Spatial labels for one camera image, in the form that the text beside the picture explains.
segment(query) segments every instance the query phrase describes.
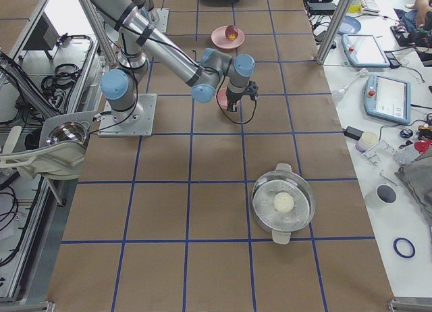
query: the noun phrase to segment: pot handle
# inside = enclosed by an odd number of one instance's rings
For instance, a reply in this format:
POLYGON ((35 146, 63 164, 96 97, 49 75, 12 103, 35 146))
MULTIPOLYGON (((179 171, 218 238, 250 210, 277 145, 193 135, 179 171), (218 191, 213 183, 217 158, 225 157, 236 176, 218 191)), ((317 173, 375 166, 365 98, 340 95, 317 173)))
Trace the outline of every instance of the pot handle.
POLYGON ((290 241, 291 232, 280 232, 280 231, 272 230, 271 237, 274 243, 287 244, 290 241))
POLYGON ((278 163, 276 166, 276 170, 283 170, 285 172, 292 172, 291 165, 287 163, 278 163))

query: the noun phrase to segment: white table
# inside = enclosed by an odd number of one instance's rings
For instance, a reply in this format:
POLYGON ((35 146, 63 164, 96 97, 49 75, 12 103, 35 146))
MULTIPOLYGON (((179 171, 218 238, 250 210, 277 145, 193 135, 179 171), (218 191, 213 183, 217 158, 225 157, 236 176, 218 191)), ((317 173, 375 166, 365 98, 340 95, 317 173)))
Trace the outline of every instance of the white table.
MULTIPOLYGON (((380 5, 381 15, 397 18, 389 0, 376 0, 376 2, 380 5)), ((372 16, 361 16, 358 20, 362 24, 359 34, 380 36, 378 41, 385 51, 400 49, 389 29, 391 25, 394 25, 393 20, 372 16)), ((331 50, 324 65, 331 90, 350 83, 359 71, 358 68, 343 65, 347 58, 340 43, 340 36, 336 38, 336 43, 337 48, 331 50)), ((432 94, 427 88, 432 84, 432 68, 423 67, 413 50, 401 51, 396 55, 407 59, 409 61, 407 66, 418 69, 426 83, 419 83, 416 79, 418 74, 407 68, 398 68, 396 70, 372 69, 369 71, 409 81, 411 83, 412 103, 432 107, 432 94)), ((392 125, 392 123, 366 115, 362 103, 363 88, 366 81, 367 77, 357 80, 345 94, 344 99, 336 105, 336 109, 344 128, 352 126, 359 130, 378 134, 382 125, 392 125)), ((411 122, 424 119, 425 114, 429 112, 432 112, 432 110, 413 108, 411 122)), ((420 123, 415 124, 412 129, 416 130, 418 125, 420 123)), ((399 137, 401 129, 403 127, 384 128, 382 139, 397 149, 399 145, 404 143, 404 140, 399 137)), ((354 140, 347 138, 346 142, 363 196, 373 191, 377 185, 386 183, 379 175, 381 170, 384 171, 384 176, 392 179, 398 185, 394 187, 398 196, 395 203, 384 207, 367 205, 373 231, 394 295, 397 297, 432 297, 431 236, 420 212, 419 205, 394 175, 394 172, 398 169, 398 164, 389 155, 379 155, 381 164, 379 167, 374 167, 355 149, 354 140), (393 241, 398 237, 405 237, 412 241, 416 248, 416 255, 413 258, 403 259, 396 255, 393 249, 393 241)))

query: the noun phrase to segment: keyboard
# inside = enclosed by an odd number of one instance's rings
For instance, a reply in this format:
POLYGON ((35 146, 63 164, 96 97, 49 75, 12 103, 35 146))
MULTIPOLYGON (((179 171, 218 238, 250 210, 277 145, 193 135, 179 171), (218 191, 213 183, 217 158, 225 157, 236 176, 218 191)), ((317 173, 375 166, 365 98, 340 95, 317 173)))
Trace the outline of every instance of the keyboard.
POLYGON ((362 13, 369 15, 378 15, 379 7, 375 0, 360 0, 362 4, 362 13))

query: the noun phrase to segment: tablet device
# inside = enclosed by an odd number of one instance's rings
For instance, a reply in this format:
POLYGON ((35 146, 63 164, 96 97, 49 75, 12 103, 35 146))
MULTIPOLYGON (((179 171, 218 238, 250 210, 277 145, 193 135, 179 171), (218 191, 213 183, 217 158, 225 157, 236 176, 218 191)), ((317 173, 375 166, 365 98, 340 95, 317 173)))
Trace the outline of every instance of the tablet device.
POLYGON ((343 34, 342 47, 346 57, 355 67, 390 67, 390 62, 373 35, 343 34))
POLYGON ((407 81, 371 75, 364 89, 364 109, 367 115, 382 120, 409 125, 411 85, 407 81))

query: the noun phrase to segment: red fruit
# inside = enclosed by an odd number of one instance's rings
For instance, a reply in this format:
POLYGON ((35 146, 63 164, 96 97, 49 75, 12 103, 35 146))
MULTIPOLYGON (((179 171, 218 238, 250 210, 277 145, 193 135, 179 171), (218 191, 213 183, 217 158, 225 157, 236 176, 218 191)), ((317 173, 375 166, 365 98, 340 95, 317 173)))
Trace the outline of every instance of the red fruit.
POLYGON ((225 29, 225 37, 230 40, 234 41, 238 36, 238 29, 234 25, 229 25, 225 29))

